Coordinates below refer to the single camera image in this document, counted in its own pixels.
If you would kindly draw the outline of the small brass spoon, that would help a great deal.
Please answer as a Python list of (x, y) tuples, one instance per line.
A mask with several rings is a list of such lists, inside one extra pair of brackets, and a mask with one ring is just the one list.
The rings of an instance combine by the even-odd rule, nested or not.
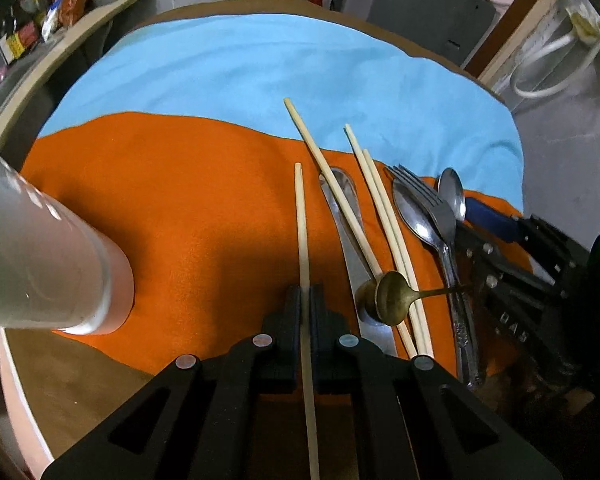
[(378, 281), (374, 292), (374, 307), (378, 320), (389, 326), (398, 326), (407, 317), (416, 300), (428, 297), (448, 296), (454, 292), (468, 292), (471, 284), (452, 287), (415, 290), (406, 277), (398, 271), (385, 273)]

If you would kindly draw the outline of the wooden chopstick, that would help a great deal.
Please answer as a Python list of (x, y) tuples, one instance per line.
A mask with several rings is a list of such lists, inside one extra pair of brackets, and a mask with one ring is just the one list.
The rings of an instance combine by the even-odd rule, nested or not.
[[(399, 264), (399, 271), (401, 271), (405, 275), (407, 284), (409, 284), (412, 289), (418, 292), (419, 287), (416, 280), (414, 266), (411, 257), (408, 254), (404, 236), (399, 226), (398, 218), (396, 218), (396, 212), (394, 211), (393, 204), (391, 203), (391, 200), (385, 188), (384, 181), (381, 179), (380, 173), (375, 165), (375, 162), (373, 161), (372, 156), (370, 156), (370, 152), (364, 150), (363, 156), (365, 158), (368, 168), (370, 168), (370, 173), (372, 174), (372, 177), (376, 184), (381, 203), (384, 205), (386, 214), (388, 216), (388, 221), (393, 232), (393, 237), (396, 239), (396, 246), (398, 246), (398, 252), (400, 254), (401, 260), (401, 263)], [(428, 354), (428, 356), (431, 356), (433, 358), (434, 347), (432, 346), (428, 321), (426, 318), (424, 305), (422, 304), (421, 299), (416, 300), (414, 302), (413, 309), (415, 310), (416, 318), (419, 322), (419, 328), (422, 332), (422, 342), (424, 343), (426, 353)]]
[[(376, 212), (377, 212), (379, 220), (380, 220), (380, 224), (382, 226), (382, 229), (385, 232), (385, 237), (387, 239), (387, 242), (388, 242), (388, 245), (390, 248), (394, 266), (396, 267), (396, 270), (402, 276), (402, 278), (405, 278), (405, 274), (404, 274), (405, 269), (404, 269), (403, 259), (400, 254), (398, 242), (396, 241), (396, 236), (394, 235), (393, 228), (392, 228), (392, 226), (390, 226), (387, 209), (385, 207), (384, 202), (382, 201), (382, 198), (380, 197), (379, 188), (378, 188), (378, 185), (376, 184), (375, 179), (372, 175), (372, 170), (370, 169), (370, 165), (368, 164), (365, 156), (363, 155), (363, 152), (362, 152), (360, 146), (358, 145), (358, 140), (356, 140), (356, 136), (349, 124), (344, 125), (344, 132), (346, 133), (348, 140), (351, 144), (353, 153), (355, 154), (355, 157), (358, 160), (358, 166), (360, 166), (360, 168), (361, 168), (361, 171), (362, 171), (363, 177), (365, 179), (365, 182), (367, 184), (368, 190), (370, 191), (370, 196), (372, 196), (374, 206), (375, 206)], [(417, 350), (418, 350), (417, 341), (413, 340), (410, 330), (407, 328), (407, 325), (405, 324), (404, 318), (405, 318), (405, 315), (402, 316), (402, 321), (398, 325), (398, 332), (399, 332), (400, 338), (403, 342), (403, 345), (405, 347), (408, 357), (414, 358), (414, 356), (417, 356)]]
[(301, 300), (300, 325), (300, 360), (304, 414), (306, 414), (306, 440), (308, 440), (308, 456), (310, 478), (320, 478), (320, 460), (318, 459), (318, 443), (313, 390), (311, 330), (310, 330), (310, 258), (308, 229), (306, 228), (306, 196), (304, 196), (303, 171), (300, 162), (294, 164), (294, 198), (296, 199), (296, 218), (299, 251), (299, 284)]
[(303, 141), (306, 142), (306, 146), (311, 152), (318, 168), (321, 169), (321, 172), (330, 190), (332, 191), (332, 195), (336, 198), (336, 202), (339, 205), (340, 211), (342, 212), (343, 217), (346, 219), (355, 240), (358, 242), (358, 247), (361, 249), (363, 257), (370, 268), (370, 272), (372, 272), (373, 278), (375, 280), (379, 280), (382, 277), (382, 270), (379, 262), (377, 261), (377, 258), (373, 252), (372, 246), (370, 246), (370, 242), (362, 230), (360, 222), (358, 222), (358, 218), (355, 217), (353, 209), (347, 201), (347, 197), (343, 193), (341, 185), (338, 183), (335, 174), (330, 169), (328, 161), (314, 141), (312, 134), (309, 132), (309, 129), (298, 113), (298, 110), (296, 110), (294, 104), (292, 104), (291, 99), (285, 98), (284, 105), (291, 120), (294, 122), (294, 125), (299, 131), (300, 136), (302, 136)]

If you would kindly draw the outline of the steel fork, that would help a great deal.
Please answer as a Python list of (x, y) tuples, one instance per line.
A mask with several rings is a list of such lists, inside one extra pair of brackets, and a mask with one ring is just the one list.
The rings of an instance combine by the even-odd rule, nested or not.
[[(389, 167), (387, 169), (389, 174), (393, 175), (393, 182), (400, 182), (407, 187), (407, 191), (413, 196), (417, 205), (422, 207), (425, 211), (427, 218), (431, 221), (432, 225), (442, 237), (442, 240), (450, 246), (452, 252), (452, 266), (457, 274), (458, 281), (460, 282), (460, 276), (458, 275), (457, 264), (454, 252), (454, 242), (456, 234), (456, 219), (454, 217), (451, 207), (445, 203), (440, 195), (422, 179), (413, 174), (410, 170), (407, 170), (403, 166)], [(474, 359), (477, 367), (478, 385), (480, 384), (480, 367), (479, 367), (479, 352), (478, 342), (475, 332), (474, 317), (471, 313), (471, 308), (468, 302), (468, 298), (464, 292), (464, 304), (466, 307), (466, 320), (469, 326), (470, 338), (472, 345), (474, 346)]]

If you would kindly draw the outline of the small steel spoon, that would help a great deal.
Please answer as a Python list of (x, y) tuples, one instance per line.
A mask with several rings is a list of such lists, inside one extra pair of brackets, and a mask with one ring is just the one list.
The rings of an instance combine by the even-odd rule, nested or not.
[(466, 219), (464, 188), (460, 176), (453, 168), (448, 167), (442, 171), (437, 180), (437, 191), (450, 205), (456, 220), (464, 222)]

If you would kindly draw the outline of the large steel spoon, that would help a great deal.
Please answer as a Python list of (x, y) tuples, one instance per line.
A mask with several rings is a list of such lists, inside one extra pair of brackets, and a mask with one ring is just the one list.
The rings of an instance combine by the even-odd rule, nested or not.
[(460, 282), (452, 266), (450, 246), (442, 240), (422, 207), (417, 205), (407, 187), (400, 182), (393, 182), (392, 197), (400, 217), (408, 228), (426, 245), (434, 249), (439, 257), (443, 281), (446, 287), (452, 288), (449, 294), (449, 309), (456, 347), (456, 364), (460, 381), (469, 389), (478, 386), (477, 367), (474, 359), (474, 346), (466, 320), (464, 296), (460, 292)]

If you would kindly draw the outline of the wooden chopstick over knife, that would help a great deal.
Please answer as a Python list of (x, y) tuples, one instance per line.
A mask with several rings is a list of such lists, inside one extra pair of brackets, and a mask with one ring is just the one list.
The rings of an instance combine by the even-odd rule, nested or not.
[(309, 132), (309, 129), (298, 113), (298, 110), (296, 110), (294, 104), (292, 104), (291, 99), (285, 98), (284, 105), (291, 120), (294, 122), (294, 125), (299, 131), (300, 136), (302, 136), (303, 141), (306, 142), (306, 146), (311, 152), (318, 168), (321, 169), (321, 172), (330, 190), (332, 191), (332, 195), (336, 198), (336, 202), (339, 205), (340, 211), (342, 212), (343, 217), (346, 219), (355, 240), (358, 242), (358, 247), (361, 249), (363, 257), (370, 268), (370, 272), (372, 272), (373, 278), (375, 280), (379, 280), (382, 277), (382, 270), (379, 262), (377, 261), (377, 258), (373, 252), (372, 246), (370, 246), (370, 242), (362, 230), (360, 222), (358, 222), (358, 218), (355, 217), (353, 209), (347, 201), (347, 197), (343, 193), (341, 185), (338, 183), (335, 174), (330, 169), (328, 161), (314, 141), (312, 134)]

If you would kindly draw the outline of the orange cloth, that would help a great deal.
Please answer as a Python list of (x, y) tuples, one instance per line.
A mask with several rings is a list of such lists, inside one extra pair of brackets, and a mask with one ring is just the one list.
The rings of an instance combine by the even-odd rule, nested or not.
[(299, 279), (294, 186), (306, 193), (310, 278), (356, 320), (320, 172), (300, 140), (207, 118), (123, 113), (38, 139), (23, 177), (128, 257), (135, 304), (83, 343), (156, 374), (253, 335)]

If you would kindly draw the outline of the cream rubber gloves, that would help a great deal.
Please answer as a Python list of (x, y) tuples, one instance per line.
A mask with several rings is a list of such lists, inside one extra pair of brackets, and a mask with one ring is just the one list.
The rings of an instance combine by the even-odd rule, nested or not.
[(588, 47), (588, 57), (594, 60), (600, 53), (600, 14), (586, 2), (570, 4), (567, 13), (579, 40)]

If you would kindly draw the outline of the grey cabinet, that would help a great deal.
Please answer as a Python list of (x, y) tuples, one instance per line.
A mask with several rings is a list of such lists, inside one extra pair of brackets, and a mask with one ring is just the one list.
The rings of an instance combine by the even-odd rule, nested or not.
[(488, 0), (343, 0), (341, 12), (393, 32), (457, 66), (496, 18)]

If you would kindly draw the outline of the white plastic utensil cup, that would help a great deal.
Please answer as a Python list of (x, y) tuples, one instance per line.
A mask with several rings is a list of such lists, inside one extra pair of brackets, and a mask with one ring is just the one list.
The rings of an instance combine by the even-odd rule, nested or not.
[(122, 250), (0, 157), (0, 328), (109, 334), (133, 301)]

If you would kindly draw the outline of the light blue cloth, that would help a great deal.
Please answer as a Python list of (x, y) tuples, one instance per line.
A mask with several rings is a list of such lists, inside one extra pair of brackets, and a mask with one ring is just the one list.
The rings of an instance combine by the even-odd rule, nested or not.
[(50, 136), (122, 112), (197, 116), (321, 148), (353, 132), (374, 157), (521, 208), (524, 151), (507, 107), (468, 77), (362, 30), (292, 14), (217, 15), (130, 32), (68, 91)]

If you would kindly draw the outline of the dark soy sauce bottle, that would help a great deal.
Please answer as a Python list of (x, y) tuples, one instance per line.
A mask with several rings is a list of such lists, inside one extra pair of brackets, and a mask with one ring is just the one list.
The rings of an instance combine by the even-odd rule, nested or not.
[(12, 65), (36, 46), (40, 34), (29, 15), (7, 15), (0, 25), (0, 53), (7, 66)]

